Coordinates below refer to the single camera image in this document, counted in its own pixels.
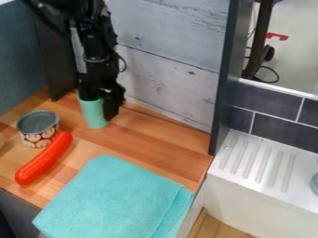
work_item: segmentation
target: whitewashed wood wall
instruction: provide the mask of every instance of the whitewashed wood wall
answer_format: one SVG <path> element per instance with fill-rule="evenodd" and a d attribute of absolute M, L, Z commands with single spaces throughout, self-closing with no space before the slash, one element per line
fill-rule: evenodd
<path fill-rule="evenodd" d="M 230 0 L 108 0 L 128 99 L 210 132 Z"/>

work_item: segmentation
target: black pole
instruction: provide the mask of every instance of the black pole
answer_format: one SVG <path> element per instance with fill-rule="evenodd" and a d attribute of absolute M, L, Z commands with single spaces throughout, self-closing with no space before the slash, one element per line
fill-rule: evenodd
<path fill-rule="evenodd" d="M 242 73 L 242 77 L 245 79 L 252 79 L 254 77 L 270 49 L 270 46 L 264 45 L 266 33 L 270 25 L 273 1 L 274 0 L 261 1 L 250 58 Z"/>

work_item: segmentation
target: teal cup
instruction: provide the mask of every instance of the teal cup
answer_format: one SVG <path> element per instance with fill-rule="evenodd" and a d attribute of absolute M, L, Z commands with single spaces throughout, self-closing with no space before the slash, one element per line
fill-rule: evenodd
<path fill-rule="evenodd" d="M 107 121 L 103 116 L 102 103 L 103 99 L 98 100 L 81 100 L 77 95 L 82 116 L 86 120 L 86 124 L 91 129 L 100 129 L 107 125 Z"/>

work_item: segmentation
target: wooden shelf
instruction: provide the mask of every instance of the wooden shelf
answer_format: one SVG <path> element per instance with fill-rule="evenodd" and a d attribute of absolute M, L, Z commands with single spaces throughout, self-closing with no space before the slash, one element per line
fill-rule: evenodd
<path fill-rule="evenodd" d="M 74 143 L 59 162 L 30 186 L 14 181 L 15 171 L 40 152 L 22 145 L 18 118 L 32 110 L 47 109 L 60 117 Z M 80 114 L 74 93 L 50 101 L 46 89 L 35 93 L 0 116 L 0 131 L 7 143 L 0 151 L 0 188 L 43 207 L 81 169 L 87 160 L 110 154 L 172 179 L 196 192 L 211 163 L 209 135 L 158 113 L 127 104 L 105 128 L 91 130 Z"/>

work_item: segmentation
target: toy hot dog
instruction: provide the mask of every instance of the toy hot dog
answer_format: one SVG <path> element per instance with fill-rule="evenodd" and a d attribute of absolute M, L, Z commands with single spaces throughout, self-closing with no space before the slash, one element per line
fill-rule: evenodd
<path fill-rule="evenodd" d="M 17 170 L 15 180 L 19 185 L 29 185 L 53 166 L 70 147 L 73 137 L 69 132 L 60 132 L 56 138 L 30 162 Z"/>

